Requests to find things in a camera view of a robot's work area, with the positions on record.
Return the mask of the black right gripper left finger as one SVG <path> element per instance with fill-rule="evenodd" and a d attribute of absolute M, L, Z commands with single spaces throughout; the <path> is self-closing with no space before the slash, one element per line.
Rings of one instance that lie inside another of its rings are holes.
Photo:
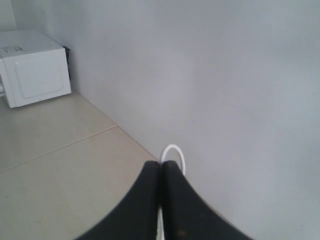
<path fill-rule="evenodd" d="M 155 240 L 158 231 L 160 165 L 146 161 L 118 205 L 79 240 Z"/>

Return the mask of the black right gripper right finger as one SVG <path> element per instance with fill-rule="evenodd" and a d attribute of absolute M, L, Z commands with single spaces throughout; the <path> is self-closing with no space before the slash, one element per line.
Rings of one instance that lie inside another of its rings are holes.
<path fill-rule="evenodd" d="M 212 210 L 175 161 L 161 166 L 161 208 L 166 240 L 249 240 Z"/>

